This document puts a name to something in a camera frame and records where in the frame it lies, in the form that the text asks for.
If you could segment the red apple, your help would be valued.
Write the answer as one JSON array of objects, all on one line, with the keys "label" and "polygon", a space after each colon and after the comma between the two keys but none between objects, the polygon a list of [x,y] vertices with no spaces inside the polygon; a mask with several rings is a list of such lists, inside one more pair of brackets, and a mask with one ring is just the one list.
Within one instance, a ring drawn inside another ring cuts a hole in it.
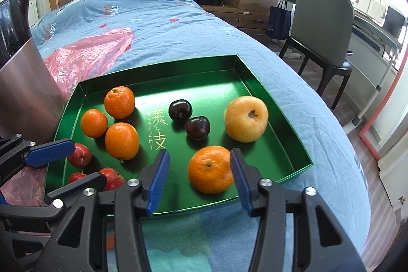
[{"label": "red apple", "polygon": [[85,174],[85,173],[75,172],[69,177],[68,183],[71,184],[71,183],[73,183],[75,181],[78,181],[80,179],[84,179],[86,177],[87,177],[87,174]]},{"label": "red apple", "polygon": [[106,167],[99,171],[106,178],[106,185],[103,191],[116,190],[126,183],[126,179],[117,170]]},{"label": "red apple", "polygon": [[67,160],[72,166],[82,169],[90,164],[91,158],[90,150],[85,145],[76,143],[74,152],[67,157]]}]

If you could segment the red apple front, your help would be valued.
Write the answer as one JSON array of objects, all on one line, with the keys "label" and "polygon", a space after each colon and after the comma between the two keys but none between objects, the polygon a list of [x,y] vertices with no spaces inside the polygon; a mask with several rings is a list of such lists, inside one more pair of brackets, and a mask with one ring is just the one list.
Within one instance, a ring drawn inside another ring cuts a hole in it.
[{"label": "red apple front", "polygon": [[72,166],[82,169],[90,164],[91,158],[90,150],[85,145],[76,143],[74,152],[67,157],[67,160]]}]

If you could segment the red apple back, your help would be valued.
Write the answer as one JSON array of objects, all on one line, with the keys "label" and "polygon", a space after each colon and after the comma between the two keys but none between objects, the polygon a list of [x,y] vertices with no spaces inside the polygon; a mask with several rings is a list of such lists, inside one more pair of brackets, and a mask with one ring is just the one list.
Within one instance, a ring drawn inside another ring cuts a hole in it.
[{"label": "red apple back", "polygon": [[106,167],[99,171],[106,178],[106,185],[103,191],[116,190],[126,183],[126,179],[117,170]]}]

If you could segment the orange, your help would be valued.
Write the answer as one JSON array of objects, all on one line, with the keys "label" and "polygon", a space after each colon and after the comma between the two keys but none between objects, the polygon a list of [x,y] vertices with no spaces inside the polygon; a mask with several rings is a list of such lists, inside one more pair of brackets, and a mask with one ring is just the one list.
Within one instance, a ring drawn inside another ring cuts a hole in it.
[{"label": "orange", "polygon": [[95,108],[87,110],[80,119],[80,127],[87,137],[97,139],[107,131],[107,116]]},{"label": "orange", "polygon": [[110,126],[105,135],[105,148],[117,160],[127,161],[136,157],[140,147],[137,130],[128,123]]}]

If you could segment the mandarin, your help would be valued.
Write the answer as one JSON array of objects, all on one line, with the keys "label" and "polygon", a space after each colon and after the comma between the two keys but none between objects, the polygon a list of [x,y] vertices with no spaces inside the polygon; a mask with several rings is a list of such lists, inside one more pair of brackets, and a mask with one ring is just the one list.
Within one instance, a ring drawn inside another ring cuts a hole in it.
[{"label": "mandarin", "polygon": [[126,86],[112,88],[104,98],[104,108],[115,119],[128,117],[135,109],[135,97]]},{"label": "mandarin", "polygon": [[229,161],[230,152],[222,146],[206,146],[198,150],[187,169],[193,188],[205,194],[228,190],[234,182]]}]

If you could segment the yellow apple pear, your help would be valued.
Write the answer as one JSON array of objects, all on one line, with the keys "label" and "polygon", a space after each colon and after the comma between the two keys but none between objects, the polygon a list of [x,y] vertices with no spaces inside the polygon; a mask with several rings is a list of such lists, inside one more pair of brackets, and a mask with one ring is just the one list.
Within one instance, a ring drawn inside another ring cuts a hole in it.
[{"label": "yellow apple pear", "polygon": [[268,125],[268,109],[257,97],[240,96],[225,109],[224,127],[234,140],[251,143],[260,138]]}]

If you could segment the dark plum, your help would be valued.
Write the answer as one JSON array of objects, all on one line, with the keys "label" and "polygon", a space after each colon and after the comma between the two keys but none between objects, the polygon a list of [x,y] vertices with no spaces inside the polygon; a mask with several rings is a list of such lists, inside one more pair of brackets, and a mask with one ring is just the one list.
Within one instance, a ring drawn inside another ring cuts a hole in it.
[{"label": "dark plum", "polygon": [[178,99],[169,105],[169,117],[175,122],[185,122],[192,115],[192,106],[186,99]]},{"label": "dark plum", "polygon": [[188,119],[185,122],[186,134],[196,141],[203,141],[210,134],[210,121],[205,116]]}]

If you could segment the electric kettle steel black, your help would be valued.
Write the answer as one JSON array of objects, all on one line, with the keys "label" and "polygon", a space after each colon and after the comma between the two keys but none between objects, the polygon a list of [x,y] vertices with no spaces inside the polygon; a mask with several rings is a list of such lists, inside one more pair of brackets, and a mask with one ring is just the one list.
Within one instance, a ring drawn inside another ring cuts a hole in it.
[{"label": "electric kettle steel black", "polygon": [[1,1],[1,136],[43,144],[53,140],[66,98],[32,37],[29,1]]}]

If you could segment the pink plastic sheet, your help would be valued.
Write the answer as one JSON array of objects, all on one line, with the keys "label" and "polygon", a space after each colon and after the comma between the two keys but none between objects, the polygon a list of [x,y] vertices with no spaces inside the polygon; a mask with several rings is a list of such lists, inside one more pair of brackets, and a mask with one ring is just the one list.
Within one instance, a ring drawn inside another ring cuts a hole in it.
[{"label": "pink plastic sheet", "polygon": [[111,68],[131,47],[133,37],[130,28],[114,28],[57,48],[43,58],[66,102],[79,82],[100,76]]}]

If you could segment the green metal tray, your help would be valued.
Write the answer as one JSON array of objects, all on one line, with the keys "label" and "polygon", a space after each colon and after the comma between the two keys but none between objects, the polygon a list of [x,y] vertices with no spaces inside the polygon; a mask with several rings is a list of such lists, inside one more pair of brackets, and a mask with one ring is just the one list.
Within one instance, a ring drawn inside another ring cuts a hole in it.
[{"label": "green metal tray", "polygon": [[[124,162],[109,154],[104,137],[88,137],[80,127],[86,111],[104,111],[104,98],[118,86],[125,86],[134,94],[135,108],[124,122],[136,129],[140,142],[137,155]],[[249,143],[232,139],[224,126],[225,109],[241,96],[256,97],[268,109],[265,132]],[[238,148],[248,164],[275,182],[299,175],[313,164],[275,100],[236,55],[158,63],[80,82],[55,136],[90,150],[92,159],[86,173],[111,167],[126,179],[139,176],[160,150],[166,150],[170,167],[156,210],[159,215],[209,208],[236,198],[234,186],[219,194],[201,193],[192,186],[189,161],[207,146]]]}]

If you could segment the white desk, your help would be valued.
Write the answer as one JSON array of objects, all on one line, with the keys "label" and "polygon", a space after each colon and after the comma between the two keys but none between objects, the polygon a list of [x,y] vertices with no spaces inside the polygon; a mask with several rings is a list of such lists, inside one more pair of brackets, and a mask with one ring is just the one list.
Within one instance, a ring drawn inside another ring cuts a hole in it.
[{"label": "white desk", "polygon": [[347,59],[373,89],[362,110],[344,125],[345,133],[350,133],[362,123],[362,118],[373,102],[381,92],[386,91],[386,82],[391,79],[391,69],[400,56],[397,38],[358,9],[355,10],[353,20],[352,40],[359,41],[361,46],[352,49]]}]

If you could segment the grey office chair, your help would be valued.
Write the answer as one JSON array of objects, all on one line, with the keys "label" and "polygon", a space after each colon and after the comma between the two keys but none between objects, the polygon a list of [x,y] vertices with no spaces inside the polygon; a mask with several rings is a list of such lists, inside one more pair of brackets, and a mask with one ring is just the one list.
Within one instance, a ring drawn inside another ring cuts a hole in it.
[{"label": "grey office chair", "polygon": [[303,72],[308,60],[322,69],[318,95],[323,94],[333,77],[343,77],[332,109],[336,108],[353,71],[346,56],[354,16],[350,0],[296,0],[291,33],[279,53],[279,57],[283,58],[292,46],[303,54],[298,74]]}]

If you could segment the dark blue tote bag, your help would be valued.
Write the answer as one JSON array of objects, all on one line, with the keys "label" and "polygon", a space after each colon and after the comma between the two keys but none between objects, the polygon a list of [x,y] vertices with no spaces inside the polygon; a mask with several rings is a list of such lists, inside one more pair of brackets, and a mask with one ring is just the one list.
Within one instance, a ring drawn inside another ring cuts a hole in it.
[{"label": "dark blue tote bag", "polygon": [[276,6],[270,7],[268,24],[265,33],[271,39],[286,40],[291,26],[291,11],[287,1],[281,0]]}]

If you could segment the low wooden nightstand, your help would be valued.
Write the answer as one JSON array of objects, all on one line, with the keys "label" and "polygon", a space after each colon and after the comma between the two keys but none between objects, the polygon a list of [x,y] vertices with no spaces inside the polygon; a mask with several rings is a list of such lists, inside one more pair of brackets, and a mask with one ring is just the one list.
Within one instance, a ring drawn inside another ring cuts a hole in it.
[{"label": "low wooden nightstand", "polygon": [[232,6],[222,5],[222,6],[209,6],[203,5],[202,8],[209,13],[212,13],[216,17],[224,20],[234,27],[239,25],[239,15],[240,10]]}]

